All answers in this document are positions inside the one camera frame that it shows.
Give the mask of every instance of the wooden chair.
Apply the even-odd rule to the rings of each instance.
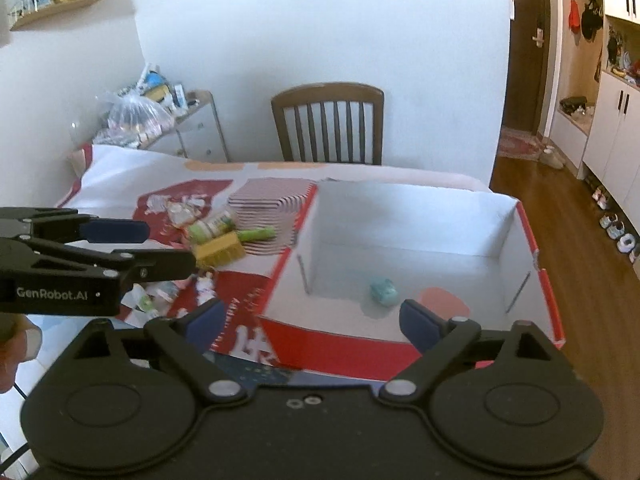
[[[342,160],[342,145],[340,134],[340,113],[338,112],[338,102],[346,103],[346,139],[348,161]],[[334,146],[330,146],[329,132],[327,128],[327,106],[333,104],[333,110],[330,110],[334,117]],[[351,116],[351,103],[358,103],[358,133],[360,143],[359,158],[354,160],[353,144],[353,117]],[[322,135],[322,150],[325,162],[349,162],[349,163],[366,163],[366,125],[365,125],[365,104],[373,105],[372,112],[372,163],[376,166],[382,164],[382,124],[384,116],[385,95],[384,92],[373,86],[360,83],[319,83],[298,86],[286,90],[273,99],[271,99],[271,108],[273,109],[273,119],[276,123],[278,137],[280,138],[280,147],[282,156],[286,161],[293,161],[293,152],[291,149],[291,140],[287,127],[286,110],[293,108],[294,122],[296,125],[296,138],[298,140],[298,150],[300,152],[300,160],[307,162],[305,153],[305,144],[310,145],[311,157],[313,162],[318,162],[319,145],[316,139],[316,122],[314,120],[314,112],[312,105],[319,105],[320,113],[320,129]],[[305,142],[303,128],[300,120],[300,109],[306,108],[306,122],[308,123],[308,143]]]

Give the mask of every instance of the red bag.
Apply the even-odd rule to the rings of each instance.
[[[569,28],[574,34],[580,32],[580,9],[575,0],[571,0],[571,12],[569,12]]]

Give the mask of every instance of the wooden floor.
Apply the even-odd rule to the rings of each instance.
[[[591,467],[607,480],[638,480],[640,281],[598,225],[586,184],[567,170],[498,158],[491,188],[524,204],[558,300],[564,352],[604,405]]]

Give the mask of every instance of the human hand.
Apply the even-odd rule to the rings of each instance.
[[[41,341],[40,329],[26,316],[17,316],[14,336],[0,344],[0,394],[7,393],[14,386],[18,365],[35,358]]]

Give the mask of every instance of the red and white box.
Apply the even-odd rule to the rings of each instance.
[[[405,298],[445,290],[483,328],[531,320],[564,343],[546,271],[522,204],[509,196],[378,182],[318,183],[254,308],[285,367],[388,380],[418,353],[399,304],[374,302],[390,279]]]

